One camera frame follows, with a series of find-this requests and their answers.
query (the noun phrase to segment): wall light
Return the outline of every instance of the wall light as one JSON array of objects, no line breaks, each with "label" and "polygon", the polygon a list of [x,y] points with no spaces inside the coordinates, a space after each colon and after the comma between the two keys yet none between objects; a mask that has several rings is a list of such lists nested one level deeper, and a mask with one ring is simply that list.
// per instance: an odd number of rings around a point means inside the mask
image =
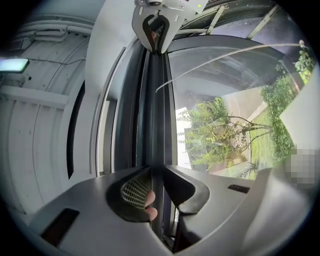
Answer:
[{"label": "wall light", "polygon": [[29,65],[27,58],[0,59],[0,73],[23,73]]}]

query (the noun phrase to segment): grass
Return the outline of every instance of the grass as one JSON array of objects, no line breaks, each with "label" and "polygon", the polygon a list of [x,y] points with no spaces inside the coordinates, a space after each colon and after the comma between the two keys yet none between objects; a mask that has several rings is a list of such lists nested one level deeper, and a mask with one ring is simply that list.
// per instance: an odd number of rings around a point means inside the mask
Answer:
[{"label": "grass", "polygon": [[[270,113],[268,109],[265,109],[254,120],[254,123],[271,125]],[[258,129],[250,131],[250,139],[254,139],[265,133],[265,129]],[[255,139],[251,143],[251,163],[257,164],[259,170],[263,168],[272,167],[274,165],[274,143],[270,134],[263,135]]]}]

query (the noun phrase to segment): finger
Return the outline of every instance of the finger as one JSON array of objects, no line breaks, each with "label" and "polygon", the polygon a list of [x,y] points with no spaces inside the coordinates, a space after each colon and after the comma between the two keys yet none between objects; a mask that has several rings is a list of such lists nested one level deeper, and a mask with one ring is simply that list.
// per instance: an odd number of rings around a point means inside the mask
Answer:
[{"label": "finger", "polygon": [[151,31],[151,36],[152,36],[153,41],[155,42],[156,38],[157,38],[157,34],[154,31]]},{"label": "finger", "polygon": [[149,214],[150,221],[153,221],[158,215],[158,211],[156,208],[145,209],[145,212]]},{"label": "finger", "polygon": [[146,196],[146,199],[145,199],[145,204],[144,206],[147,207],[148,205],[151,205],[154,200],[156,199],[156,194],[155,192],[153,192],[152,190],[150,190]]}]

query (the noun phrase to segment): black slot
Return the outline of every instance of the black slot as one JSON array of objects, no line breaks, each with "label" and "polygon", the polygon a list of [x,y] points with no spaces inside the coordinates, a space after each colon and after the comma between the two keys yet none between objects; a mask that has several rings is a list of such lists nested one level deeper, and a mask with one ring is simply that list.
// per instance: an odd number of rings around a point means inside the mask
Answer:
[{"label": "black slot", "polygon": [[249,190],[250,190],[249,187],[239,186],[239,185],[235,185],[235,184],[232,184],[232,185],[228,186],[228,189],[234,190],[234,191],[238,191],[238,192],[241,192],[241,193],[245,193],[245,194],[247,194],[249,192]]},{"label": "black slot", "polygon": [[75,99],[74,107],[70,117],[70,123],[68,128],[68,135],[66,139],[66,170],[68,173],[68,178],[70,180],[72,174],[74,173],[74,138],[77,124],[77,117],[80,110],[82,100],[84,98],[86,89],[85,82],[83,82],[79,93]]},{"label": "black slot", "polygon": [[64,209],[45,229],[41,237],[48,243],[57,247],[78,215],[79,211],[77,210],[69,208]]}]

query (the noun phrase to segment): glass pane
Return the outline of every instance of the glass pane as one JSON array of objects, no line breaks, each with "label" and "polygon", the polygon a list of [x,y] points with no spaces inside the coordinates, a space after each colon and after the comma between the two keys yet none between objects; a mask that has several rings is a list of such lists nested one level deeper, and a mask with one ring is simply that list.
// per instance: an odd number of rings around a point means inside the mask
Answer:
[{"label": "glass pane", "polygon": [[[234,50],[215,46],[173,52],[172,78]],[[280,115],[299,93],[296,76],[288,73],[298,76],[298,70],[282,65],[283,54],[270,53],[237,53],[173,81],[179,166],[255,179],[258,171],[290,153],[294,145]],[[309,53],[300,49],[299,54]],[[306,83],[310,73],[301,74]]]}]

